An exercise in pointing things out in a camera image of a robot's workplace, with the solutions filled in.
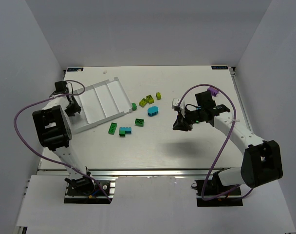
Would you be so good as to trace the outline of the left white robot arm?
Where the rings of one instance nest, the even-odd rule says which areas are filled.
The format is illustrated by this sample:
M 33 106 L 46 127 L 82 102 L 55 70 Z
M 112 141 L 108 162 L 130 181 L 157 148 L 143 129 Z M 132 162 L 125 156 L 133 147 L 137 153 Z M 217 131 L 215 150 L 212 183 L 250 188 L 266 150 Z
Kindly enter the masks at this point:
M 81 107 L 65 81 L 55 83 L 55 91 L 50 97 L 52 100 L 44 108 L 32 113 L 38 139 L 41 146 L 53 152 L 68 171 L 69 177 L 65 181 L 69 186 L 78 193 L 89 195 L 94 191 L 95 183 L 70 144 L 69 118 L 80 114 Z

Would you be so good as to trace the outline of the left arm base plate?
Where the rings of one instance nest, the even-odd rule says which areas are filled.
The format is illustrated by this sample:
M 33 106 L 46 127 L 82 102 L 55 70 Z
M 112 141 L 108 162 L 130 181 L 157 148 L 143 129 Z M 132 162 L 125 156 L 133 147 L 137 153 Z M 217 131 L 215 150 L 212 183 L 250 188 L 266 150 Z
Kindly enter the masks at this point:
M 110 199 L 113 199 L 115 191 L 115 181 L 101 180 L 99 181 L 103 190 Z M 76 191 L 71 185 L 67 185 L 64 204 L 110 204 L 111 202 L 104 193 L 95 185 L 94 189 L 88 192 Z

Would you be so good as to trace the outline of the teal lego brick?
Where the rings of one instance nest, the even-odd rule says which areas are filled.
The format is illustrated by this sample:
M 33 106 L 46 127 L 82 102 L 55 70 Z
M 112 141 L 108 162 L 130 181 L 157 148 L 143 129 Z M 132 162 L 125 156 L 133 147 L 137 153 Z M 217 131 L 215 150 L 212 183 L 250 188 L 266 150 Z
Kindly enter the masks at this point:
M 132 128 L 131 127 L 120 127 L 119 131 L 124 131 L 125 134 L 131 134 L 132 133 Z

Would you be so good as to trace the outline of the green small lego brick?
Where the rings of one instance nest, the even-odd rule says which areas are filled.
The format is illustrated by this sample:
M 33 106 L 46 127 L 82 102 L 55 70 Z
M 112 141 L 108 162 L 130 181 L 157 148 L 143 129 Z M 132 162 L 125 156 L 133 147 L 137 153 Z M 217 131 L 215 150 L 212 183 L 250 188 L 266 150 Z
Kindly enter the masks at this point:
M 140 119 L 140 118 L 136 118 L 135 119 L 135 125 L 136 126 L 143 127 L 144 126 L 144 120 L 143 119 Z

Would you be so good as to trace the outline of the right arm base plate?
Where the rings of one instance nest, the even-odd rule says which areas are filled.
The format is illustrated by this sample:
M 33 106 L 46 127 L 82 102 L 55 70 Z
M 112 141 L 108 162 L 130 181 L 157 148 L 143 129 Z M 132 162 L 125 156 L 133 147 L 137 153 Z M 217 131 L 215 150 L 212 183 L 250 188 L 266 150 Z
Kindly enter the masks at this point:
M 196 191 L 197 207 L 241 207 L 243 206 L 241 190 L 238 186 L 222 186 L 209 180 L 201 197 L 204 180 L 195 180 L 191 188 Z

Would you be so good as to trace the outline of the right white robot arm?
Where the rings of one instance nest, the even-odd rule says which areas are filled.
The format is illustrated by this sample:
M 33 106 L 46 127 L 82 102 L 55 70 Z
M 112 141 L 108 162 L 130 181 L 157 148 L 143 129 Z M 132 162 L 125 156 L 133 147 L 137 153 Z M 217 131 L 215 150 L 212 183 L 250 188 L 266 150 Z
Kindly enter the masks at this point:
M 173 129 L 187 132 L 196 123 L 209 123 L 225 134 L 243 155 L 240 167 L 215 172 L 209 188 L 221 191 L 236 185 L 247 185 L 253 189 L 282 178 L 280 147 L 276 141 L 266 141 L 252 133 L 235 120 L 228 107 L 217 105 L 209 91 L 198 93 L 195 97 L 198 104 L 195 110 L 189 110 L 184 101 L 173 99 L 172 109 L 178 113 Z

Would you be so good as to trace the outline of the purple lego brick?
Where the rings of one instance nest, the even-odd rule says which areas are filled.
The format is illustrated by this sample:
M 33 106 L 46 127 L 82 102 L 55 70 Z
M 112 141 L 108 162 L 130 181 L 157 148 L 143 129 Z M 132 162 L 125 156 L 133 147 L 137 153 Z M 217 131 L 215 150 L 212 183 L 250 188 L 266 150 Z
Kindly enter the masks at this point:
M 217 89 L 213 88 L 213 87 L 209 87 L 207 90 L 208 90 L 208 91 L 211 93 L 211 95 L 214 96 L 214 97 L 216 97 L 217 94 L 219 93 L 219 91 L 218 91 Z

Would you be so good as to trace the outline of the blue rounded lego brick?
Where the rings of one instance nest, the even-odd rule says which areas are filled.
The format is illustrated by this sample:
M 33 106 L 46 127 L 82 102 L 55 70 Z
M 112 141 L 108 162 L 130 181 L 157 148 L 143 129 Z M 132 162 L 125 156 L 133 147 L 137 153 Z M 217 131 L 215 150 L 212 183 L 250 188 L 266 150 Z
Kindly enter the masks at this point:
M 159 112 L 159 108 L 157 106 L 149 107 L 147 110 L 148 116 L 152 117 L 157 115 Z

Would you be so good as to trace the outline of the green long lego brick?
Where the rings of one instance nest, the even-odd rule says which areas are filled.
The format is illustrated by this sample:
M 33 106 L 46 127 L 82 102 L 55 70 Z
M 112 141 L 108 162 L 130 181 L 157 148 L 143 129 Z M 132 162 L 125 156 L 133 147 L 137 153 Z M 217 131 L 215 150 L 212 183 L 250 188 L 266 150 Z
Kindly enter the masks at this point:
M 111 125 L 110 125 L 110 127 L 109 127 L 108 134 L 110 134 L 110 135 L 114 135 L 117 126 L 118 126 L 117 123 L 112 122 Z

